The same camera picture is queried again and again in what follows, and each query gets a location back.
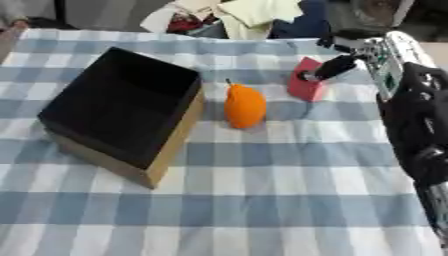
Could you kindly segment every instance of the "table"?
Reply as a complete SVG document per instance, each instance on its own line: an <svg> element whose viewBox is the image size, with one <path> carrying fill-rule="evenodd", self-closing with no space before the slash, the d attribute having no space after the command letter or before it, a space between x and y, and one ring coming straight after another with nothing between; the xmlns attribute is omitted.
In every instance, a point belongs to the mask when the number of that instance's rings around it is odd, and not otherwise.
<svg viewBox="0 0 448 256"><path fill-rule="evenodd" d="M202 74L205 113L154 191L62 152L36 121L111 46ZM0 68L0 255L441 255L365 67L318 103L286 93L297 60L335 54L308 39L26 31ZM226 78L266 96L265 123L227 126Z"/></svg>

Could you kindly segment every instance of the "pile of clothes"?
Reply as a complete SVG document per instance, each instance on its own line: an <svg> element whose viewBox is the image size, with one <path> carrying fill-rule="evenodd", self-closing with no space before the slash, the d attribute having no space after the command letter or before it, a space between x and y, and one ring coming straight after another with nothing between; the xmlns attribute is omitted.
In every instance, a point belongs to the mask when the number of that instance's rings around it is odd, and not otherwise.
<svg viewBox="0 0 448 256"><path fill-rule="evenodd" d="M156 33L189 34L222 23L234 40L266 39L274 20L292 23L300 0L176 0L151 13L141 26Z"/></svg>

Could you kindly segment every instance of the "checkered tablecloth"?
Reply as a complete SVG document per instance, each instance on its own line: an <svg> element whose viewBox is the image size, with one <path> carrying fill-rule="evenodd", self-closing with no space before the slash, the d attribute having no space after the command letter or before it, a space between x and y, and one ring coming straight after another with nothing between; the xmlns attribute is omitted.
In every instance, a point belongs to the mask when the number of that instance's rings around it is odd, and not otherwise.
<svg viewBox="0 0 448 256"><path fill-rule="evenodd" d="M111 46L202 74L205 113L154 191L60 151L36 120ZM0 68L0 256L440 255L365 67L320 102L287 94L302 57L336 54L315 40L27 31ZM228 127L226 78L265 95L263 124Z"/></svg>

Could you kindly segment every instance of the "cardboard box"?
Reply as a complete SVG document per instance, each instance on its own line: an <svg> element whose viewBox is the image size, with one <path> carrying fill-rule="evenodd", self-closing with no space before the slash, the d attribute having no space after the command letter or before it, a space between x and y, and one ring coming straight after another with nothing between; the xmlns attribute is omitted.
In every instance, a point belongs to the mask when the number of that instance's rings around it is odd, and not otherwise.
<svg viewBox="0 0 448 256"><path fill-rule="evenodd" d="M39 114L69 152L155 188L200 118L199 73L111 48Z"/></svg>

